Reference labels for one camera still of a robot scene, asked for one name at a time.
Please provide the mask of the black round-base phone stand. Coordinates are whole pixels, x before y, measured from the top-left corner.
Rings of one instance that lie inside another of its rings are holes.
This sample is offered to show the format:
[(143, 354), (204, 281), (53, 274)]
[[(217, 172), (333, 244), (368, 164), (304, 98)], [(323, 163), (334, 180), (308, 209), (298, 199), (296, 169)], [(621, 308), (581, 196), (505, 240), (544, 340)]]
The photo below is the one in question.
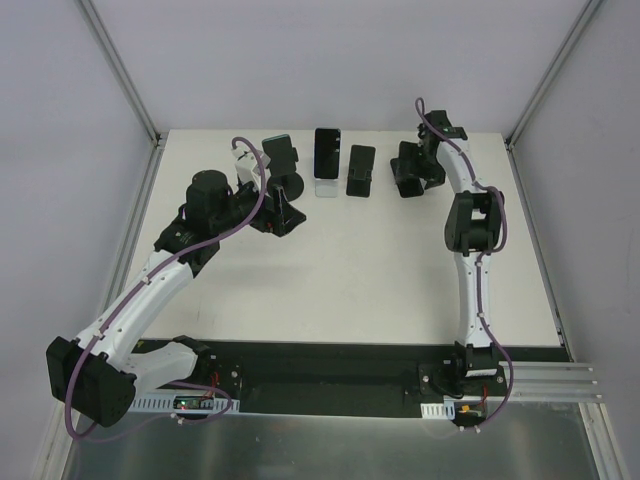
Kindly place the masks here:
[[(296, 160), (298, 162), (298, 154), (295, 149)], [(280, 185), (284, 188), (287, 199), (289, 201), (294, 201), (298, 199), (303, 191), (304, 191), (304, 180), (301, 175), (297, 173), (297, 162), (296, 162), (296, 171), (294, 173), (284, 175), (284, 176), (272, 176), (270, 169), (270, 177), (268, 179), (267, 185), (268, 189), (271, 190), (274, 185)]]

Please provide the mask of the black folding phone stand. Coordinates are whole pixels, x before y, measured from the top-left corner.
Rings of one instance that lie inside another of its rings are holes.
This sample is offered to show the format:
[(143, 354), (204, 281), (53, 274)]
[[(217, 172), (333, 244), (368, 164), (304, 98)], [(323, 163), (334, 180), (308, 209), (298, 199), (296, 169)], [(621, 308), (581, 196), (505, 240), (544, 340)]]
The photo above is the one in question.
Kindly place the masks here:
[(351, 197), (368, 198), (371, 192), (372, 172), (376, 148), (353, 145), (350, 151), (346, 194)]

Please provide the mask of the silver folding phone stand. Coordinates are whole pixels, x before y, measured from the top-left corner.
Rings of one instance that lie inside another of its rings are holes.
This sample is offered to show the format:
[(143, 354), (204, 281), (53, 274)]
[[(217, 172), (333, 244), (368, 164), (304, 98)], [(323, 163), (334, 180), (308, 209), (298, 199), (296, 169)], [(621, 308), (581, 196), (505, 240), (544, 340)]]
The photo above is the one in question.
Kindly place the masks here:
[(338, 179), (318, 179), (314, 180), (315, 195), (318, 198), (336, 198), (339, 193)]

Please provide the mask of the black phone teal edge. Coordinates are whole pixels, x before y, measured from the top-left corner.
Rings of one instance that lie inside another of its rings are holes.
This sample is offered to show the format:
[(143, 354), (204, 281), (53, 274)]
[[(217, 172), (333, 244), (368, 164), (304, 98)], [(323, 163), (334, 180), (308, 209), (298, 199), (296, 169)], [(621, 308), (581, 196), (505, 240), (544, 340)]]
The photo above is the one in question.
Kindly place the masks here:
[(264, 153), (270, 158), (272, 176), (284, 176), (296, 171), (296, 154), (288, 134), (277, 135), (262, 141)]

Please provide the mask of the black phone blue edge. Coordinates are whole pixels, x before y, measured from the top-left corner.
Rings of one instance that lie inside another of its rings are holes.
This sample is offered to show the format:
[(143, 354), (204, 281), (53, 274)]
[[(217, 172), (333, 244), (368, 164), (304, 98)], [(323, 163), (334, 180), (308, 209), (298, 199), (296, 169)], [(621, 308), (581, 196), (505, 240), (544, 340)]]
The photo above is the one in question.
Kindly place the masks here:
[(317, 128), (314, 132), (314, 177), (334, 180), (339, 175), (341, 131)]

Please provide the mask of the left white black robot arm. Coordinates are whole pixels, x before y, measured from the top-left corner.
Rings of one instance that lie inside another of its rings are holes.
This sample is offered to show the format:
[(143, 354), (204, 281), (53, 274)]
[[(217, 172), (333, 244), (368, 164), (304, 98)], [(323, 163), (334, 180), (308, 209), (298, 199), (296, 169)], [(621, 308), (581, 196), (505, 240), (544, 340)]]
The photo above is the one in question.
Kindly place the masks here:
[(137, 354), (134, 348), (168, 302), (218, 253), (220, 242), (250, 226), (284, 237), (305, 222), (282, 186), (258, 181), (233, 190), (220, 171), (196, 173), (177, 216), (162, 231), (140, 273), (114, 303), (73, 339), (56, 337), (46, 351), (53, 396), (65, 413), (111, 427), (143, 394), (174, 381), (210, 387), (211, 349), (181, 335)]

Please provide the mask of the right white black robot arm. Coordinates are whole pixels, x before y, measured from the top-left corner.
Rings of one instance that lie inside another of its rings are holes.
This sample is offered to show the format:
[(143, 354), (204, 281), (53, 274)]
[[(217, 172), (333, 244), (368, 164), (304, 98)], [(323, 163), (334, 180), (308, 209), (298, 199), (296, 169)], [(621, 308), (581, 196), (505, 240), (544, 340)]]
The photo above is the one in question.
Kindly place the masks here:
[(427, 111), (421, 98), (415, 107), (421, 120), (418, 141), (401, 142), (390, 166), (403, 198), (421, 196), (446, 183), (454, 192), (444, 242), (458, 272), (459, 339), (452, 358), (434, 369), (428, 385), (460, 399), (476, 392), (499, 370), (499, 346), (490, 327), (488, 276), (492, 255), (506, 245), (504, 196), (479, 180), (464, 128), (453, 126), (444, 110)]

